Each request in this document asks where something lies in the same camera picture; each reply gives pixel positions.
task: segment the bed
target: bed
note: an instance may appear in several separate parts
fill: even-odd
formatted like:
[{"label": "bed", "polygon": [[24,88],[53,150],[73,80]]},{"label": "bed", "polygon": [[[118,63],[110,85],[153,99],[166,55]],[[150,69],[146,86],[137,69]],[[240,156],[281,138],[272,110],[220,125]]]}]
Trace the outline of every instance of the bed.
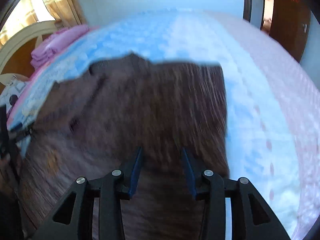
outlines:
[{"label": "bed", "polygon": [[[303,239],[320,213],[320,93],[281,45],[242,19],[165,10],[94,30],[32,76],[8,127],[34,121],[55,81],[77,78],[93,61],[130,52],[152,62],[221,64],[230,178],[249,178],[291,239]],[[230,221],[227,205],[226,239],[231,239]]]}]

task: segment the curtain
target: curtain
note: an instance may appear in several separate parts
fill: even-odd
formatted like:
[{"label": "curtain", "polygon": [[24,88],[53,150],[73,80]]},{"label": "curtain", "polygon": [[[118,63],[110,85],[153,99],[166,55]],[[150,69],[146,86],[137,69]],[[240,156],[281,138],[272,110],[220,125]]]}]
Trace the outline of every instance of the curtain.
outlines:
[{"label": "curtain", "polygon": [[85,23],[78,0],[43,0],[49,13],[65,27]]},{"label": "curtain", "polygon": [[0,48],[17,32],[37,21],[31,0],[20,0],[0,31]]}]

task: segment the door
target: door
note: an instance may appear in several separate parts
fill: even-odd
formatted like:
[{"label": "door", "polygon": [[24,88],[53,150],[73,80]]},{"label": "door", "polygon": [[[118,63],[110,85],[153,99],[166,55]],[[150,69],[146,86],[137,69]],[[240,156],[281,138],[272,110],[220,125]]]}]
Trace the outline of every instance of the door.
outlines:
[{"label": "door", "polygon": [[269,36],[300,62],[308,38],[310,9],[302,0],[274,0]]}]

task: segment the silver rivet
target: silver rivet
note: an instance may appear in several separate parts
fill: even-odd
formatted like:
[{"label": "silver rivet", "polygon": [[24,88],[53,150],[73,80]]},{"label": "silver rivet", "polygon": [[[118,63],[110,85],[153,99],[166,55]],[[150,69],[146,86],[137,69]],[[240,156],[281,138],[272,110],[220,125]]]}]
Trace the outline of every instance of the silver rivet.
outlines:
[{"label": "silver rivet", "polygon": [[85,182],[85,178],[84,177],[80,177],[76,181],[77,181],[78,184],[82,184],[82,183]]},{"label": "silver rivet", "polygon": [[210,177],[210,176],[213,175],[213,171],[211,171],[211,170],[205,170],[205,171],[204,171],[204,174],[205,174],[206,176]]},{"label": "silver rivet", "polygon": [[121,175],[121,170],[114,170],[114,171],[112,172],[112,175],[113,175],[113,176],[119,176],[119,175]]},{"label": "silver rivet", "polygon": [[242,177],[242,178],[240,178],[240,182],[241,182],[242,184],[248,184],[248,183],[249,183],[249,180],[248,180],[247,178],[245,178],[245,177]]}]

